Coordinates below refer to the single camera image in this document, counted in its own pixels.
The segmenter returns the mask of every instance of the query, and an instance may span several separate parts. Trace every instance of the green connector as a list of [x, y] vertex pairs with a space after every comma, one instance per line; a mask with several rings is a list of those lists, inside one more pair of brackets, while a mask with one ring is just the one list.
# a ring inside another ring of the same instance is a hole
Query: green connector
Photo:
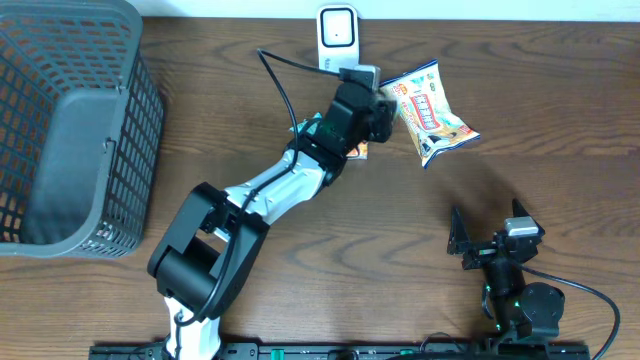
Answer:
[[271, 360], [284, 360], [284, 350], [271, 350]]

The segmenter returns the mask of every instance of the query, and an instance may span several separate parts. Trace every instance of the wooden surface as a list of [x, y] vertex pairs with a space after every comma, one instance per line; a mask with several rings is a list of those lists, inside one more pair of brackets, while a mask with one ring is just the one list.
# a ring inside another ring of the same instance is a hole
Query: wooden surface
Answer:
[[[640, 358], [640, 25], [362, 21], [361, 62], [383, 77], [437, 57], [455, 114], [482, 140], [420, 167], [404, 124], [269, 233], [226, 334], [264, 341], [419, 341], [491, 329], [482, 273], [445, 252], [449, 209], [489, 237], [519, 197], [547, 230], [536, 269], [591, 285], [622, 312], [609, 358]], [[307, 20], [147, 19], [142, 51], [168, 98], [146, 238], [118, 261], [0, 262], [0, 359], [86, 359], [94, 343], [163, 337], [147, 260], [199, 182], [240, 183], [291, 138], [257, 47], [315, 64]], [[337, 82], [275, 65], [300, 118]], [[613, 316], [562, 287], [561, 338], [592, 353]]]

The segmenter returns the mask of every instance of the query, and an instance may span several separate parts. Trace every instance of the food package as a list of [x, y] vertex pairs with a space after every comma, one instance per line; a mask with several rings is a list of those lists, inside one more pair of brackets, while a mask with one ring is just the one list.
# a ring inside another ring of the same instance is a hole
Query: food package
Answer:
[[480, 134], [451, 112], [437, 60], [386, 80], [380, 86], [386, 96], [398, 102], [396, 116], [407, 125], [425, 169], [437, 155], [480, 138]]

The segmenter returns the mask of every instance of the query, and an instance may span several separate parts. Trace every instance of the mesh basket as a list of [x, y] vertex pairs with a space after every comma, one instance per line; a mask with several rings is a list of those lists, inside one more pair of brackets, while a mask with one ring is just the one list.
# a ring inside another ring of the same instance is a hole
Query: mesh basket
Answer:
[[142, 227], [163, 106], [124, 1], [0, 1], [0, 255], [113, 258]]

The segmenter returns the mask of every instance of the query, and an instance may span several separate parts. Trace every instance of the black robotic arm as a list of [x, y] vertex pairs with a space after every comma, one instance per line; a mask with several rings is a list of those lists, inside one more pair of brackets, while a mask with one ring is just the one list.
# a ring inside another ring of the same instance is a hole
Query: black robotic arm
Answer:
[[[210, 359], [219, 348], [218, 319], [244, 285], [270, 226], [330, 185], [360, 142], [389, 139], [396, 103], [378, 91], [379, 72], [374, 66], [341, 69], [343, 83], [325, 116], [313, 131], [305, 126], [280, 161], [243, 184], [221, 191], [202, 183], [189, 194], [147, 266], [172, 316], [172, 356], [184, 348], [189, 359]], [[214, 233], [227, 247], [217, 252], [198, 230]], [[188, 349], [177, 339], [180, 331]]]

